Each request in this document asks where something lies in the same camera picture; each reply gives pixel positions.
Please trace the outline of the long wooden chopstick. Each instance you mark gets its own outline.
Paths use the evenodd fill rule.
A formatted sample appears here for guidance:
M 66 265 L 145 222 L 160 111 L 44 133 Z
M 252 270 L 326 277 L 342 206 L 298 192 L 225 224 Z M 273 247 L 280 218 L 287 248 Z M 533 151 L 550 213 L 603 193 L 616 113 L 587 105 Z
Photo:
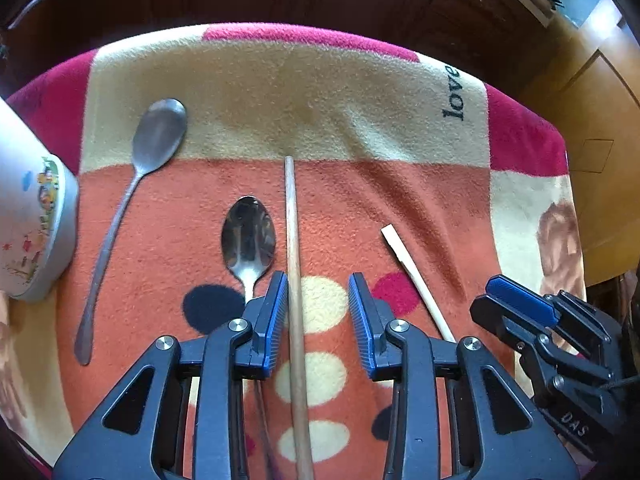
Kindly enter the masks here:
M 295 166 L 292 156 L 284 160 L 286 264 L 288 265 L 288 345 L 290 346 L 290 389 L 297 478 L 314 478 L 314 461 L 308 418 L 305 330 L 302 271 L 299 261 L 299 232 Z

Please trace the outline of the long-handled steel spoon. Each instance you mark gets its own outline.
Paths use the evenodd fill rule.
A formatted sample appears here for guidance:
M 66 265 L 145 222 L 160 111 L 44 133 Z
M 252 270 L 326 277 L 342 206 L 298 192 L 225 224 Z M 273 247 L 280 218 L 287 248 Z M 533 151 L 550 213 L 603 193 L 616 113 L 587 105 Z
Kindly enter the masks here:
M 116 236 L 130 200 L 146 176 L 160 170 L 174 157 L 186 136 L 187 128 L 188 112 L 186 107 L 174 98 L 162 99 L 151 104 L 138 123 L 132 139 L 131 152 L 134 176 L 122 196 L 122 201 L 104 237 L 74 341 L 74 355 L 81 366 L 88 366 L 92 359 L 96 303 L 111 259 Z

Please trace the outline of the dark wooden kitchen cabinets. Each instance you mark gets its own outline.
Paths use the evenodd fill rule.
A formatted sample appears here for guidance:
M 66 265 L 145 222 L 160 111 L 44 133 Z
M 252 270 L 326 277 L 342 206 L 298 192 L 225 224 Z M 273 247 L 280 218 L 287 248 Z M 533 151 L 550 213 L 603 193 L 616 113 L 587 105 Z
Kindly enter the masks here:
M 1 0 L 1 92 L 122 38 L 171 27 L 284 23 L 349 32 L 438 58 L 507 94 L 548 62 L 527 0 Z

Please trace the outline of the pale wooden chopstick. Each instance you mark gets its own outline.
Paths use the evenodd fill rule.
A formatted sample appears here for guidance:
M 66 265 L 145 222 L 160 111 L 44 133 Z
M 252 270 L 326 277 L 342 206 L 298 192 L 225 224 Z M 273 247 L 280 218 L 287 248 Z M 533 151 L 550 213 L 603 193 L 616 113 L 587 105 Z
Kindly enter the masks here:
M 413 286 L 416 288 L 420 298 L 422 299 L 424 306 L 432 321 L 434 322 L 439 335 L 443 340 L 448 342 L 456 342 L 457 338 L 454 336 L 452 330 L 450 330 L 449 324 L 446 318 L 439 309 L 435 298 L 433 297 L 430 289 L 428 288 L 426 281 L 422 278 L 422 275 L 416 266 L 413 258 L 408 251 L 408 248 L 400 238 L 398 232 L 392 224 L 383 226 L 381 234 L 386 241 L 387 246 L 394 253 L 395 257 L 399 261 L 400 265 L 406 271 L 408 278 L 412 281 Z

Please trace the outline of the small steel teaspoon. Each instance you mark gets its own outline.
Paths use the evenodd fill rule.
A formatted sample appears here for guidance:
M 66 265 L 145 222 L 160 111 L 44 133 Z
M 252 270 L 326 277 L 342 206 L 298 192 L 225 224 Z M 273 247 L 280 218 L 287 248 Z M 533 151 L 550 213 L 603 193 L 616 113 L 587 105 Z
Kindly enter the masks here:
M 242 284 L 247 304 L 276 251 L 276 230 L 258 198 L 243 196 L 231 206 L 222 226 L 221 250 L 224 266 Z

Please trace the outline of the light wooden cabinet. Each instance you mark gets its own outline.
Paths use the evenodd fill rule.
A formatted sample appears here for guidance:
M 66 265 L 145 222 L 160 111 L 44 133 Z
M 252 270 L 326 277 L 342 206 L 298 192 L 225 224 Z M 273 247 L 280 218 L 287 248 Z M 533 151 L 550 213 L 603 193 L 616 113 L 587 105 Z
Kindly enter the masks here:
M 613 0 L 579 27 L 555 15 L 549 50 L 518 92 L 565 140 L 589 285 L 639 261 L 639 47 L 622 21 Z

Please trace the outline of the colourful fleece blanket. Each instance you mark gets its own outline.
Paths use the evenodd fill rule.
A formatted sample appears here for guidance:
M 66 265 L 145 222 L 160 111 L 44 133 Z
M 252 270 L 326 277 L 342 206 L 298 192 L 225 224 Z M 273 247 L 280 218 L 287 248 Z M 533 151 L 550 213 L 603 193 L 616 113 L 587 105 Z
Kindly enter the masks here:
M 188 128 L 146 176 L 103 280 L 92 359 L 74 341 L 96 259 L 132 177 L 142 115 L 179 100 Z M 347 281 L 436 332 L 388 251 L 392 224 L 457 337 L 502 273 L 538 294 L 585 295 L 565 143 L 551 124 L 454 66 L 344 32 L 198 25 L 109 44 L 13 93 L 9 106 L 79 181 L 74 258 L 39 304 L 1 305 L 1 415 L 54 462 L 158 336 L 189 340 L 236 318 L 224 216 L 243 195 L 284 226 L 295 162 L 309 430 L 319 479 L 377 479 L 390 395 L 359 362 Z

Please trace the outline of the white cartoon thermos jar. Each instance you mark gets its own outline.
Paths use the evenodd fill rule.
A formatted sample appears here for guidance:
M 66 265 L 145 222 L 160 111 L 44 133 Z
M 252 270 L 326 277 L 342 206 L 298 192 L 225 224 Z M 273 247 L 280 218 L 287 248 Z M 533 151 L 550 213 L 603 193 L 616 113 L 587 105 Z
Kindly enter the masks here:
M 1 290 L 43 300 L 72 261 L 76 178 L 8 104 L 1 104 Z

